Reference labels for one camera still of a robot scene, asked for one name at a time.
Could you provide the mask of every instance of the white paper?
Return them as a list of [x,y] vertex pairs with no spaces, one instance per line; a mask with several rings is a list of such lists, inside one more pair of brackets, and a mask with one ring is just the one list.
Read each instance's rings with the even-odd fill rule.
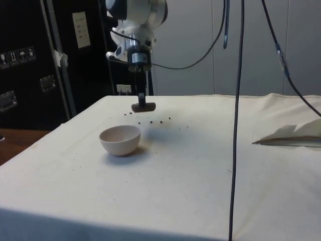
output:
[[78,48],[83,48],[90,46],[90,38],[87,27],[86,13],[73,13],[72,18],[74,20],[76,38],[78,43]]

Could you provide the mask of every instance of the wooden floor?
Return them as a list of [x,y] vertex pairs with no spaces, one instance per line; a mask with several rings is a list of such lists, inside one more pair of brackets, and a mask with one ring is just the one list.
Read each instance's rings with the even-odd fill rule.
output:
[[0,166],[16,156],[50,131],[0,129]]

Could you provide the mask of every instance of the cable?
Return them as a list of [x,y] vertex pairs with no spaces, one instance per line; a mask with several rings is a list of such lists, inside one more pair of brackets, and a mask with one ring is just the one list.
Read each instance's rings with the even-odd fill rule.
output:
[[222,16],[222,23],[221,23],[221,27],[220,27],[220,30],[219,30],[219,33],[216,37],[216,39],[214,40],[214,42],[212,43],[210,49],[206,52],[206,54],[200,58],[198,61],[196,61],[194,64],[191,64],[189,66],[186,66],[186,67],[182,67],[182,68],[172,68],[172,67],[167,67],[167,66],[163,66],[163,65],[160,65],[160,64],[152,64],[153,66],[158,66],[158,67],[161,67],[161,68],[164,68],[164,69],[172,69],[172,70],[182,70],[182,69],[189,69],[195,65],[197,65],[198,63],[200,63],[203,59],[206,58],[206,56],[208,56],[208,54],[212,51],[214,45],[216,44],[216,42],[218,41],[218,39],[220,38],[221,36],[221,33],[222,33],[222,30],[223,30],[223,26],[224,26],[224,18],[225,18],[225,9],[226,9],[226,2],[225,0],[223,0],[223,16]]
[[277,41],[277,38],[275,36],[275,32],[274,32],[274,29],[273,29],[273,26],[272,26],[272,23],[271,23],[271,19],[270,19],[269,13],[267,11],[265,0],[262,0],[262,4],[263,4],[263,8],[264,8],[266,19],[267,19],[267,23],[269,25],[269,28],[270,28],[270,31],[271,31],[271,34],[272,34],[272,37],[273,37],[273,40],[274,40],[274,43],[275,43],[275,47],[276,47],[277,53],[279,55],[279,59],[280,59],[280,62],[281,62],[281,65],[283,67],[283,71],[284,71],[284,74],[285,74],[287,80],[289,81],[292,89],[302,99],[302,101],[308,107],[310,107],[310,109],[312,109],[318,116],[321,117],[321,113],[317,109],[315,109],[309,102],[307,102],[307,100],[303,97],[303,95],[298,91],[298,89],[295,87],[294,83],[292,82],[291,77],[290,77],[290,72],[289,72],[289,69],[288,69],[288,66],[287,66],[287,63],[286,63],[286,59],[285,59],[285,56],[284,56],[284,53],[281,50],[281,47],[280,47],[280,45],[279,45],[279,43]]
[[226,14],[225,14],[225,34],[223,48],[227,48],[227,42],[229,37],[229,22],[230,22],[230,0],[226,0]]
[[136,39],[136,38],[132,38],[132,37],[126,36],[126,35],[124,35],[124,34],[120,34],[120,33],[116,32],[116,31],[113,31],[111,28],[108,28],[108,30],[109,30],[110,32],[114,33],[115,35],[121,36],[121,37],[123,37],[123,38],[135,40],[135,41],[137,41],[138,44],[140,45],[140,41],[139,41],[138,39]]
[[[101,10],[102,10],[102,9],[106,9],[106,4],[104,5],[104,3],[105,3],[105,0],[100,1],[100,9],[101,9]],[[102,22],[103,22],[103,24],[104,24],[104,27],[105,27],[106,29],[108,29],[110,32],[112,32],[112,33],[114,33],[115,35],[118,35],[118,36],[120,36],[120,37],[137,41],[138,44],[140,45],[140,41],[139,41],[138,39],[132,38],[132,37],[129,37],[129,36],[126,36],[126,35],[124,35],[124,34],[120,34],[120,33],[116,32],[116,31],[114,31],[111,27],[109,27],[109,26],[107,25],[107,16],[106,16],[105,14],[103,14],[103,12],[104,12],[104,11],[101,11],[100,14],[101,14],[101,19],[102,19]]]
[[234,213],[234,197],[235,197],[235,180],[236,180],[236,144],[237,144],[237,126],[239,115],[239,98],[240,98],[240,85],[242,74],[242,58],[243,58],[243,38],[244,38],[244,0],[242,0],[242,17],[241,17],[241,36],[239,48],[239,69],[237,74],[236,95],[235,95],[235,116],[234,116],[234,134],[233,134],[233,173],[232,173],[232,190],[231,190],[231,203],[230,203],[230,229],[229,241],[232,241],[233,236],[233,213]]

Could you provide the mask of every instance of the electrical outlet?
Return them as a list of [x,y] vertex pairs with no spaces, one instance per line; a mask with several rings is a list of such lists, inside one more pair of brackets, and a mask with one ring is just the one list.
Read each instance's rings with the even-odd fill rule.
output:
[[118,93],[131,93],[131,86],[129,84],[118,84],[117,85]]

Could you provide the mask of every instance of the ceramic bowl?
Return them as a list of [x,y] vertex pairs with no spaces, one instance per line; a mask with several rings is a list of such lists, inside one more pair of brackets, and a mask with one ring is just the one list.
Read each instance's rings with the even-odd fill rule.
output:
[[103,131],[100,136],[103,148],[115,156],[132,153],[140,141],[140,129],[134,126],[118,126]]

